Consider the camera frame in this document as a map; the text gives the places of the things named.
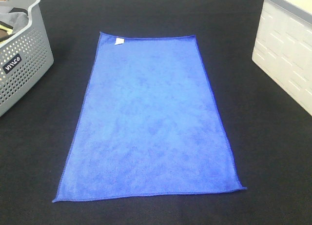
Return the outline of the blue microfiber towel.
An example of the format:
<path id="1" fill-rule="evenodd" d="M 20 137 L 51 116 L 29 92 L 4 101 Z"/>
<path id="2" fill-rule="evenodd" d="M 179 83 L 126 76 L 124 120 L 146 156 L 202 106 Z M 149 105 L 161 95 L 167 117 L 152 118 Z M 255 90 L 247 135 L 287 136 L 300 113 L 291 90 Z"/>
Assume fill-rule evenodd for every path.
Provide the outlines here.
<path id="1" fill-rule="evenodd" d="M 196 37 L 101 33 L 55 202 L 242 189 Z"/>

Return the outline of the white slotted plastic crate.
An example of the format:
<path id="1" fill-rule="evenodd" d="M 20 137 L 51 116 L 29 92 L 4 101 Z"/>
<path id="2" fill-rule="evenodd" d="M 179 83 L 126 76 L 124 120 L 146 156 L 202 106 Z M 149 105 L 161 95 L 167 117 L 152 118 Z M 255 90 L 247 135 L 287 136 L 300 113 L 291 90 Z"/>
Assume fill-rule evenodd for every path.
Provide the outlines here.
<path id="1" fill-rule="evenodd" d="M 264 0 L 253 62 L 312 112 L 312 0 Z"/>

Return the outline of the grey perforated plastic basket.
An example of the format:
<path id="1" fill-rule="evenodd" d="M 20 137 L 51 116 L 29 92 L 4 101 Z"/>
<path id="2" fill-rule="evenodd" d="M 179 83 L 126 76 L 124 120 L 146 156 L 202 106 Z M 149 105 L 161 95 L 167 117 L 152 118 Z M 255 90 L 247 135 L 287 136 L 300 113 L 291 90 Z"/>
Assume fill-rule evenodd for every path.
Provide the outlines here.
<path id="1" fill-rule="evenodd" d="M 0 44 L 0 113 L 3 115 L 54 62 L 39 8 L 40 0 L 0 0 L 2 7 L 27 11 L 28 24 Z"/>

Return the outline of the grey towel in basket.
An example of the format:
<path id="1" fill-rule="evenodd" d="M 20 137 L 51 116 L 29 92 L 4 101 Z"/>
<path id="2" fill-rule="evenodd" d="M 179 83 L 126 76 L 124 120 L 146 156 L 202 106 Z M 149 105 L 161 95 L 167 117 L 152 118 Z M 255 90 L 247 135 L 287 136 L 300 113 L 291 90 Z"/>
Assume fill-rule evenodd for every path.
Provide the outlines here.
<path id="1" fill-rule="evenodd" d="M 24 12 L 0 14 L 0 24 L 13 29 L 12 34 L 15 34 L 23 29 L 28 22 L 28 16 Z"/>

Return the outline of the yellow cloth in basket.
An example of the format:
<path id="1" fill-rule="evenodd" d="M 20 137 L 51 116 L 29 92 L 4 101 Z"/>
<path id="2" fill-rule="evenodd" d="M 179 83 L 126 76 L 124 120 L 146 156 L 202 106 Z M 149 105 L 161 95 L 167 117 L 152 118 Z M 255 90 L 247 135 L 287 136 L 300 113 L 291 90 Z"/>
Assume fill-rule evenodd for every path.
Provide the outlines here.
<path id="1" fill-rule="evenodd" d="M 7 31 L 9 35 L 11 35 L 12 31 L 13 31 L 13 29 L 11 29 L 11 28 L 9 28 L 7 26 L 4 26 L 4 25 L 0 25 L 0 30 L 1 29 Z"/>

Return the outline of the brown cloth in basket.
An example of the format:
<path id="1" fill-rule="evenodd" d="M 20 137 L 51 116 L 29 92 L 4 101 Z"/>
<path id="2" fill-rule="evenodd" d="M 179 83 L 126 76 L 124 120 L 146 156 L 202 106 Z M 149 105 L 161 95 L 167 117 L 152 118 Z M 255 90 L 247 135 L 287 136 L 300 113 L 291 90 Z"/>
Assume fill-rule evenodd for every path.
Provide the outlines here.
<path id="1" fill-rule="evenodd" d="M 5 40 L 7 40 L 8 38 L 10 38 L 11 36 L 8 34 L 7 31 L 5 30 L 0 30 L 0 42 L 3 42 Z"/>

